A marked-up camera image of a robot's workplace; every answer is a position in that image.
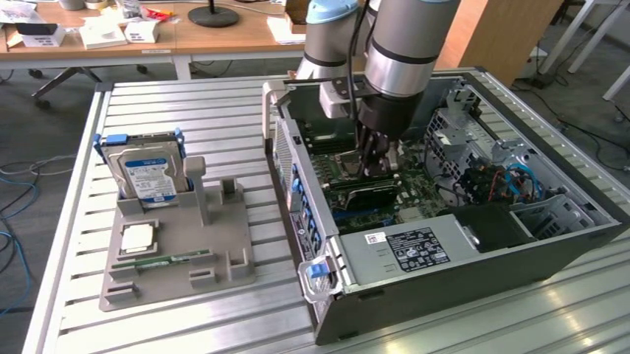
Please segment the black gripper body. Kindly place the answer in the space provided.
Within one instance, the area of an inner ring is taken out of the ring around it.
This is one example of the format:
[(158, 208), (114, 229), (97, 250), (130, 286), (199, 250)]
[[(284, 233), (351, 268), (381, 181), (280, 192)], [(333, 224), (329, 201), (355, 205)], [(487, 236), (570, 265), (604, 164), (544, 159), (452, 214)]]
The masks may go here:
[(357, 110), (357, 138), (379, 133), (389, 140), (397, 140), (411, 126), (421, 98), (421, 92), (404, 98), (381, 94), (363, 97)]

